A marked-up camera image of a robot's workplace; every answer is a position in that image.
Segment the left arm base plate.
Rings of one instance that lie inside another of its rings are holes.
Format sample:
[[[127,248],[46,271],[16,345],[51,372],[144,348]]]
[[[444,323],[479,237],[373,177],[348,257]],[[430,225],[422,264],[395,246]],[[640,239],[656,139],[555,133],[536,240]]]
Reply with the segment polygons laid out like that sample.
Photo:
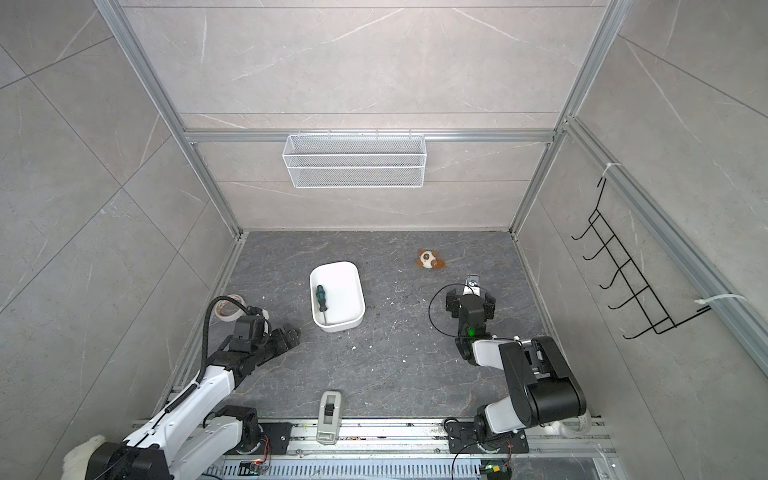
[[[243,437],[234,451],[240,455],[285,455],[291,439],[293,424],[290,422],[267,422],[257,426],[244,426]]]

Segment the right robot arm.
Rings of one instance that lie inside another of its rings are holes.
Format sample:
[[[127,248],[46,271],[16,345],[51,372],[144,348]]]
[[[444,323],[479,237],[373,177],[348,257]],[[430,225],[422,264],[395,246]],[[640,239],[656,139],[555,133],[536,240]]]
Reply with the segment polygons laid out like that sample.
[[[445,309],[458,320],[454,340],[460,356],[471,365],[502,371],[507,384],[507,396],[481,406],[474,417],[479,444],[587,413],[586,397],[553,338],[491,335],[486,322],[495,313],[495,299],[467,286],[446,294]]]

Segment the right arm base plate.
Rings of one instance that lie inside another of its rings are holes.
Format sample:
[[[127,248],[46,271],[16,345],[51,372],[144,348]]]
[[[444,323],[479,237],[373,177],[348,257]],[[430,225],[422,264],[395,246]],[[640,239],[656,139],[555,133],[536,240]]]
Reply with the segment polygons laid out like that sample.
[[[527,454],[528,440],[524,431],[503,434],[478,433],[473,422],[447,418],[442,422],[452,454]]]

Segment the green black screwdriver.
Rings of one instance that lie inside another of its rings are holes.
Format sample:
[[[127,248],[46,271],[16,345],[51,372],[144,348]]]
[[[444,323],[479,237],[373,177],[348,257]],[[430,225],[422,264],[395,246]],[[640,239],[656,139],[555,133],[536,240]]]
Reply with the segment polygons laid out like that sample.
[[[317,285],[315,295],[318,302],[318,310],[321,314],[323,324],[326,325],[327,324],[326,312],[328,310],[328,307],[327,307],[327,300],[326,300],[326,292],[324,287],[321,284]]]

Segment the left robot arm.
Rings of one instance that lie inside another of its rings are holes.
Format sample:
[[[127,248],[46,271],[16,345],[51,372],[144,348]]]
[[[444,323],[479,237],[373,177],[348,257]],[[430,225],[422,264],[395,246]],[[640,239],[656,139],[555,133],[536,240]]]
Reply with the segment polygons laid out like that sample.
[[[231,450],[265,449],[257,410],[222,403],[256,367],[300,344],[299,329],[265,324],[261,314],[240,317],[234,334],[203,360],[198,377],[124,440],[98,446],[82,477],[196,479]]]

